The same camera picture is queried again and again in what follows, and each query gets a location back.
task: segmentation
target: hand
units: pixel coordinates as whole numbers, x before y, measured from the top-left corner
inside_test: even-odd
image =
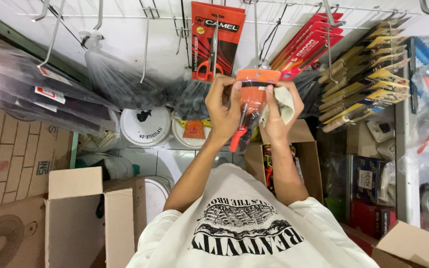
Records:
[[[284,124],[281,119],[281,114],[279,113],[277,99],[274,97],[274,87],[271,85],[267,86],[266,97],[267,105],[269,106],[269,115],[267,116],[266,126],[264,129],[272,146],[287,145],[287,134],[292,128],[292,125],[294,125],[295,120],[297,120],[304,109],[304,104],[302,103],[294,82],[280,81],[277,83],[277,86],[285,86],[287,90],[289,90],[292,95],[292,100],[294,101],[295,113],[294,117],[287,124]]]
[[[227,105],[230,96],[231,108]],[[241,119],[241,82],[217,73],[205,103],[212,124],[208,139],[223,146],[238,129]]]

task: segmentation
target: cloth rag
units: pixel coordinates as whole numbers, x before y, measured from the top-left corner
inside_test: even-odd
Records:
[[[286,87],[275,87],[274,88],[274,97],[278,101],[279,105],[279,113],[281,114],[282,121],[284,124],[287,124],[294,117],[294,100],[292,99],[292,95],[287,90]],[[261,114],[261,123],[263,127],[266,126],[266,120],[269,116],[269,106],[266,105],[264,107],[263,113]]]

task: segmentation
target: white t-shirt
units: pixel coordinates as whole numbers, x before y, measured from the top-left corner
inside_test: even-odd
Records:
[[[127,268],[376,267],[314,198],[285,206],[233,164],[184,213],[150,222]]]

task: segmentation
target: fan image on box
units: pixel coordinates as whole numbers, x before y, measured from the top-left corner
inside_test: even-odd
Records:
[[[24,238],[33,235],[36,230],[37,222],[25,226],[15,215],[0,217],[0,268],[9,264]]]

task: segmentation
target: graphic print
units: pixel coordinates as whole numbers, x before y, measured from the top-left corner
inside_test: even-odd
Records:
[[[222,256],[274,254],[304,241],[270,204],[213,199],[195,228],[190,249]]]

